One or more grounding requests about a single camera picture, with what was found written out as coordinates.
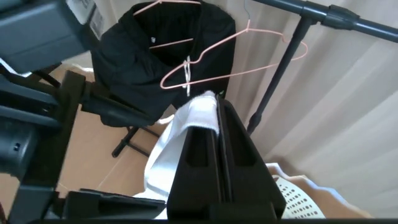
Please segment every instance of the tile floor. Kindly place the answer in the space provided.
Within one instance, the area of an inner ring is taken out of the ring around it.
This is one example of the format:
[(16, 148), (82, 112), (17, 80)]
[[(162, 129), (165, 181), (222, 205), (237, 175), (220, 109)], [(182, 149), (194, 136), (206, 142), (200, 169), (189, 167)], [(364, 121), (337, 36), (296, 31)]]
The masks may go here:
[[(68, 68), (71, 69), (62, 65), (52, 75), (61, 80)], [(92, 73), (80, 73), (86, 75), (88, 80), (93, 80)], [(155, 125), (149, 129), (161, 134), (165, 126)], [(61, 195), (80, 188), (124, 195), (142, 192), (147, 158), (129, 147), (118, 158), (111, 156), (112, 150), (126, 133), (126, 128), (104, 126), (99, 116), (79, 111), (58, 183), (57, 190)], [(156, 141), (155, 136), (143, 130), (138, 131), (132, 139), (132, 143), (147, 152), (152, 150)], [(0, 202), (6, 214), (9, 213), (18, 185), (17, 179), (0, 174)]]

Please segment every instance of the white curtain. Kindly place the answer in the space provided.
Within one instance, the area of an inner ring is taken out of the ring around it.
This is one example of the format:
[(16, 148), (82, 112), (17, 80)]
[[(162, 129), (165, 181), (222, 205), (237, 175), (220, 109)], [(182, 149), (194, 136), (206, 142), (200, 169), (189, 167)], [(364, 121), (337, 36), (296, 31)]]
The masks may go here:
[[(398, 27), (396, 0), (312, 0)], [(97, 0), (111, 27), (141, 1)], [(228, 11), (237, 30), (248, 15), (238, 0), (208, 1)], [(248, 1), (252, 27), (291, 37), (300, 17)], [(312, 26), (308, 55), (292, 62), (252, 140), (267, 162), (333, 187), (375, 217), (398, 217), (398, 45), (355, 31)], [(279, 62), (287, 44), (272, 34), (238, 37), (234, 72)], [(300, 47), (297, 55), (304, 49)], [(87, 54), (73, 58), (90, 66)], [(276, 70), (232, 78), (227, 92), (247, 126)]]

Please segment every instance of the hanger hook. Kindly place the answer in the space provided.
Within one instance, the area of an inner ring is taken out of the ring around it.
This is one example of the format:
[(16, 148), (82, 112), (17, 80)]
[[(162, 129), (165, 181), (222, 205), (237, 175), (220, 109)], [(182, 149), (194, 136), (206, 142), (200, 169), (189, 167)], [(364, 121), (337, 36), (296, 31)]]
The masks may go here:
[(250, 20), (250, 12), (248, 11), (247, 3), (248, 3), (248, 0), (244, 0), (243, 8), (244, 8), (244, 10), (247, 12), (248, 18), (249, 18), (249, 20)]

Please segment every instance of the drawstring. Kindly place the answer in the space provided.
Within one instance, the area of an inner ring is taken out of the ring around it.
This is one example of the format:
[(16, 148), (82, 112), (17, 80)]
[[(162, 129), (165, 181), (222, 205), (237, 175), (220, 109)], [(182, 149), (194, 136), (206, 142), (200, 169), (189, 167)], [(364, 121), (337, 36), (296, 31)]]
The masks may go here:
[[(186, 60), (184, 60), (184, 71), (185, 71), (185, 81), (190, 82), (191, 81), (191, 58), (188, 56)], [(191, 85), (184, 85), (182, 88), (187, 89), (187, 97), (191, 95)]]

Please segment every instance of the black garment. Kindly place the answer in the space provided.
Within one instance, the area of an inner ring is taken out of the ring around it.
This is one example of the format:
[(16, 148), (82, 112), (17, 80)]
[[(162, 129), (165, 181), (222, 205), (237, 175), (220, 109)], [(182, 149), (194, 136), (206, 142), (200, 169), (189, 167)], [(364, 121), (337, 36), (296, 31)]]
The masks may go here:
[[(160, 80), (190, 56), (195, 61), (209, 46), (236, 32), (233, 18), (219, 7), (200, 1), (199, 4), (163, 2), (136, 16), (134, 12), (151, 2), (136, 4), (119, 22), (103, 34), (99, 47), (91, 52), (96, 82), (111, 93), (139, 108), (157, 121), (173, 104), (176, 108), (206, 90), (225, 92), (228, 79), (191, 86), (186, 89), (163, 90)], [(149, 47), (194, 38), (191, 42), (150, 50)], [(231, 73), (235, 40), (230, 40), (204, 55), (201, 62), (190, 66), (191, 81)], [(165, 85), (185, 82), (181, 68)], [(101, 118), (109, 126), (117, 124)]]

